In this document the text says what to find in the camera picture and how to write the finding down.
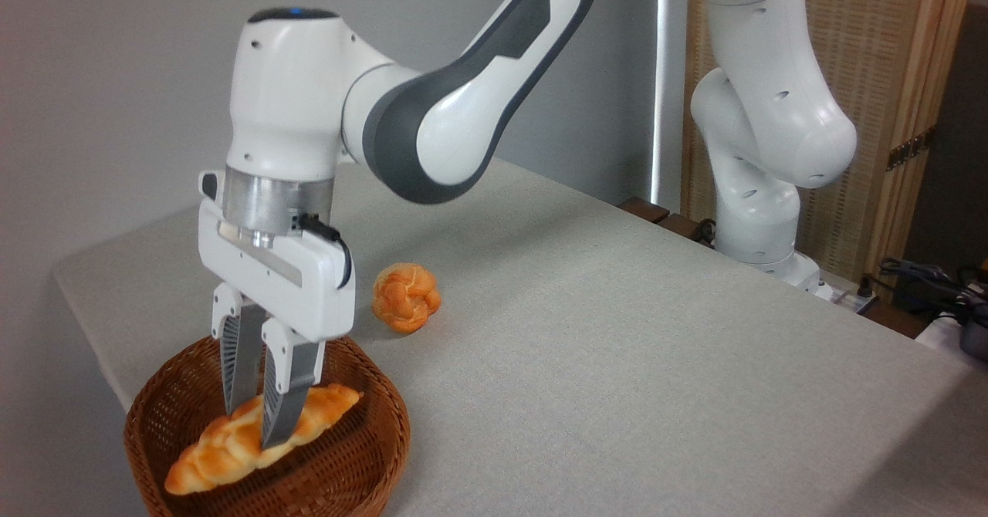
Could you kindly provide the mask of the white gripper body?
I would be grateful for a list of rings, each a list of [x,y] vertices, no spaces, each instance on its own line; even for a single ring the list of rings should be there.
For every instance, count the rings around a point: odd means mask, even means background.
[[[310,342],[346,336],[356,295],[346,250],[307,230],[254,245],[222,217],[224,183],[215,172],[198,176],[198,252],[205,268]]]

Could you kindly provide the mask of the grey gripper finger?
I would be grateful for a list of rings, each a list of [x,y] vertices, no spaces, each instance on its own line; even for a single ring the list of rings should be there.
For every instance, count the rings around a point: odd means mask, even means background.
[[[213,291],[211,336],[220,348],[226,414],[257,394],[262,359],[262,324],[266,311],[227,282]]]
[[[310,342],[275,318],[262,324],[262,341],[262,449],[268,450],[285,444],[296,430],[308,391],[322,377],[325,342]]]

